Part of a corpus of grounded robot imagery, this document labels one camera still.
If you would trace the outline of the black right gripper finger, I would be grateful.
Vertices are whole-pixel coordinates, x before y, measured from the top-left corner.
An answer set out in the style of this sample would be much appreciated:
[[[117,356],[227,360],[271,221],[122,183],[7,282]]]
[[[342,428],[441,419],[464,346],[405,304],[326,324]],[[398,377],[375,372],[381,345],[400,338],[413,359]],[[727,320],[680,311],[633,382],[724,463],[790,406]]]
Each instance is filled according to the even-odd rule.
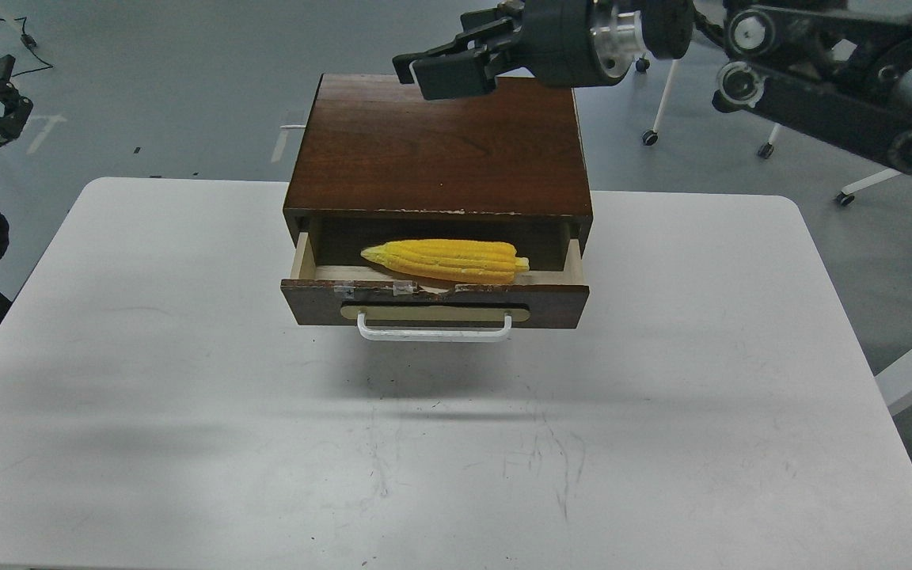
[[[471,47],[457,53],[416,53],[408,56],[412,80],[424,100],[456,100],[492,93],[497,76],[521,68],[509,51],[489,46]]]
[[[460,55],[463,53],[489,53],[492,48],[488,40],[511,37],[516,32],[525,9],[524,2],[499,2],[496,8],[466,12],[460,15],[462,32],[453,40],[437,47],[427,48],[416,53],[395,55],[392,65],[401,84],[409,86],[415,83],[413,64],[417,61],[442,57],[442,55]]]

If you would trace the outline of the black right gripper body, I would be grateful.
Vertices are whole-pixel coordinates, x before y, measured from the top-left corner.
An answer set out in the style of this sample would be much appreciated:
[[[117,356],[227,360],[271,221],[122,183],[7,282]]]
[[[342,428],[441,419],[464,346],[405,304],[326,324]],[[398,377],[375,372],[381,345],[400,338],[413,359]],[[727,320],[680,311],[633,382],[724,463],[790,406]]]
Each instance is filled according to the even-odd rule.
[[[502,1],[511,19],[496,41],[496,74],[527,70],[543,86],[615,86],[636,54],[633,1]]]

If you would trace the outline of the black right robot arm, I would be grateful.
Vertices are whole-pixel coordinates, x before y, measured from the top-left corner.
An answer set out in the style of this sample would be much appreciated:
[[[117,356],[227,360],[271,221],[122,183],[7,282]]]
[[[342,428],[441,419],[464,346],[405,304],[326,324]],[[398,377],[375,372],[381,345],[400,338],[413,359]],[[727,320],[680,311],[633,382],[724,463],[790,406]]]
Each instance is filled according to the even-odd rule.
[[[544,86],[615,86],[631,57],[679,60],[694,32],[720,48],[713,107],[746,111],[912,176],[912,12],[846,1],[724,1],[709,21],[691,1],[503,1],[461,15],[451,42],[395,55],[426,100],[492,93],[528,70]]]

